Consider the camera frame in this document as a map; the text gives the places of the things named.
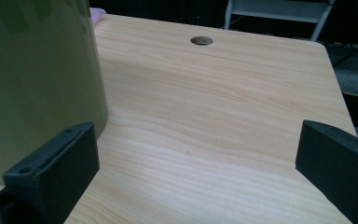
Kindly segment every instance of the light wood surface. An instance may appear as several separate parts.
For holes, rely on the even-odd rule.
[[[303,119],[354,133],[323,46],[112,15],[95,34],[109,120],[67,223],[349,222],[295,169]]]

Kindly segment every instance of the wooden table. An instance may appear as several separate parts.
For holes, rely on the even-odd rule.
[[[112,15],[95,35],[110,115],[67,223],[349,222],[295,169],[303,119],[354,133],[323,46]]]

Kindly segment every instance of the green plastic container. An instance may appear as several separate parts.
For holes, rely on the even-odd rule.
[[[2,174],[55,133],[107,121],[87,0],[0,0]]]

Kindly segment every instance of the pink object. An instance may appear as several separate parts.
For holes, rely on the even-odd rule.
[[[106,11],[101,8],[91,7],[89,9],[89,13],[91,14],[92,25],[95,26],[95,24],[97,24],[101,17],[106,14]]]

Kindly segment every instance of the green cylinder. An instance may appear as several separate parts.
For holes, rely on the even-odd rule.
[[[2,174],[55,133],[107,107],[87,0],[0,0]]]

